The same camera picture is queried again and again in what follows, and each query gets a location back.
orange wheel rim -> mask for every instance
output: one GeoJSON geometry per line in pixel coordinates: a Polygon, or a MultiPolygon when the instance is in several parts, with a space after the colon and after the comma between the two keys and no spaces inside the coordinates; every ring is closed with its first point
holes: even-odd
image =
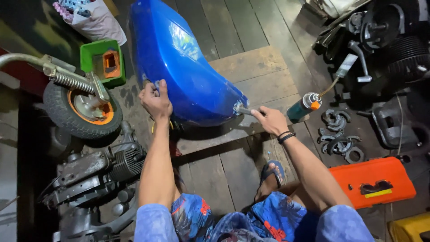
{"type": "Polygon", "coordinates": [[[103,109],[101,110],[101,114],[103,116],[105,116],[106,118],[103,120],[96,120],[96,121],[91,121],[88,120],[86,117],[82,116],[75,108],[74,104],[72,103],[72,91],[68,91],[67,92],[67,100],[69,101],[69,105],[70,107],[72,107],[73,111],[79,116],[81,117],[81,119],[91,123],[91,124],[97,124],[97,125],[103,125],[103,124],[107,124],[110,121],[112,121],[112,119],[114,118],[114,109],[112,108],[112,105],[110,102],[106,103],[103,105],[103,109]]]}

bracelet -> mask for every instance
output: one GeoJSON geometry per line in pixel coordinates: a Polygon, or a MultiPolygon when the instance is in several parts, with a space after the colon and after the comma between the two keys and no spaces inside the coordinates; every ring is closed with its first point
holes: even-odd
{"type": "Polygon", "coordinates": [[[282,136],[283,134],[285,134],[285,133],[291,133],[291,131],[285,131],[284,133],[282,133],[282,134],[278,135],[278,137],[277,137],[278,141],[279,141],[279,139],[281,138],[281,136],[282,136]]]}
{"type": "Polygon", "coordinates": [[[292,133],[289,133],[289,134],[285,135],[284,137],[282,137],[282,139],[278,140],[279,144],[282,144],[285,140],[287,140],[288,138],[291,138],[291,137],[293,137],[295,135],[296,135],[295,132],[292,132],[292,133]]]}

suspension spring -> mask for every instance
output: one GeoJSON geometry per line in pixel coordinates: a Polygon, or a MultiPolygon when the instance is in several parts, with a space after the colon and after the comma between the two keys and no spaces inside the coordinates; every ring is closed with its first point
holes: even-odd
{"type": "Polygon", "coordinates": [[[51,77],[51,81],[54,81],[55,83],[65,85],[71,88],[76,88],[90,94],[94,94],[94,88],[90,84],[84,83],[80,80],[68,77],[58,72],[55,73],[54,77],[51,77]]]}

green plastic bin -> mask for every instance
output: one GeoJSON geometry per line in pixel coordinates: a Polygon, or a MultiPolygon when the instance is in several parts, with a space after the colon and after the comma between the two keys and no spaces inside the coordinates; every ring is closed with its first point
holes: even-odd
{"type": "Polygon", "coordinates": [[[105,87],[112,89],[114,87],[122,86],[126,83],[123,53],[121,52],[121,48],[116,40],[98,40],[92,43],[81,45],[80,60],[81,69],[84,72],[90,72],[94,67],[93,57],[103,55],[108,50],[118,51],[120,57],[120,76],[101,80],[105,87]]]}

butane canister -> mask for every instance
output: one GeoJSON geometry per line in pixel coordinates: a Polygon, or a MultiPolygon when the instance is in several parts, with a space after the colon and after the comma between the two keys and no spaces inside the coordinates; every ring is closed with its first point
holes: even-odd
{"type": "Polygon", "coordinates": [[[317,110],[321,106],[322,100],[317,93],[307,93],[287,110],[287,117],[293,122],[298,122],[306,114],[317,110]]]}

